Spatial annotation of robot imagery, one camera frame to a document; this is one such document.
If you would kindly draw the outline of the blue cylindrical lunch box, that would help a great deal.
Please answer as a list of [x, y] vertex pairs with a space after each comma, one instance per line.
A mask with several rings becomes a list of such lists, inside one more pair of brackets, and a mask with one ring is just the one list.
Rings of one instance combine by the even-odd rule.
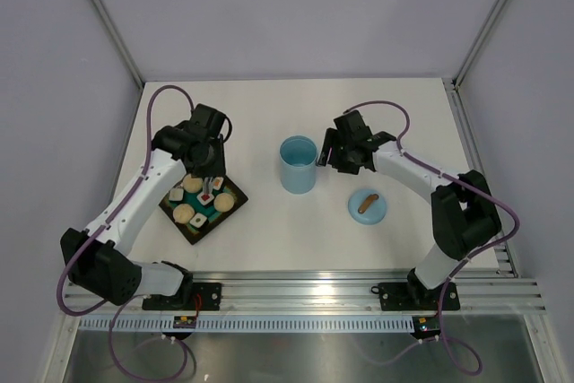
[[308, 193], [316, 184], [317, 147], [303, 135], [284, 140], [279, 149], [280, 180], [294, 195]]

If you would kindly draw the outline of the sushi with orange centre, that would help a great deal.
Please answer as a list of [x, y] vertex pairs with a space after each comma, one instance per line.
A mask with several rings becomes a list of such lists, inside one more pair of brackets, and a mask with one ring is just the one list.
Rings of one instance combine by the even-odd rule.
[[214, 177], [211, 179], [210, 187], [214, 190], [220, 190], [224, 184], [225, 177]]

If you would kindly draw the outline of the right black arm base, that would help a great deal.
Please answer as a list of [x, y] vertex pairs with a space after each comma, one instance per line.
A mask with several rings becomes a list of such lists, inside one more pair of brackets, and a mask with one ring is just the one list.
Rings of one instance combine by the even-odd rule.
[[461, 310], [457, 286], [442, 283], [427, 289], [411, 270], [403, 282], [381, 282], [370, 287], [378, 297], [382, 311], [443, 311]]

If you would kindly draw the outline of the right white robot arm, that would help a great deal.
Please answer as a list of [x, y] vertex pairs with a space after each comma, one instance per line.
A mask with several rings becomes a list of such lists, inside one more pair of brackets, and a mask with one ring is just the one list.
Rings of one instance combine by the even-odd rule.
[[453, 175], [421, 161], [401, 138], [372, 133], [358, 110], [348, 110], [326, 130], [317, 164], [357, 175], [360, 169], [388, 176], [430, 204], [435, 244], [407, 275], [408, 300], [427, 308], [455, 268], [499, 234], [501, 221], [480, 172]]

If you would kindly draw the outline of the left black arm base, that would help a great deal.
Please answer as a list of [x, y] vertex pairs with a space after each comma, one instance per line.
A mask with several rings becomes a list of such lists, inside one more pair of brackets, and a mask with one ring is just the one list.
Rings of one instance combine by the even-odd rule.
[[219, 311], [222, 300], [221, 283], [196, 282], [191, 272], [180, 265], [162, 261], [182, 275], [181, 285], [171, 296], [153, 294], [143, 300], [142, 308], [151, 311]]

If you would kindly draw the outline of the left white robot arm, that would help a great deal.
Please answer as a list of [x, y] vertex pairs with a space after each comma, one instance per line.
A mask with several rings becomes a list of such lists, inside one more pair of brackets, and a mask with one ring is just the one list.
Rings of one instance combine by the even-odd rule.
[[161, 295], [174, 309], [193, 300], [183, 269], [167, 263], [139, 263], [128, 255], [141, 229], [169, 191], [186, 175], [200, 179], [225, 174], [227, 117], [199, 104], [190, 119], [147, 135], [143, 167], [120, 195], [83, 230], [68, 229], [60, 240], [63, 279], [114, 305], [136, 295]]

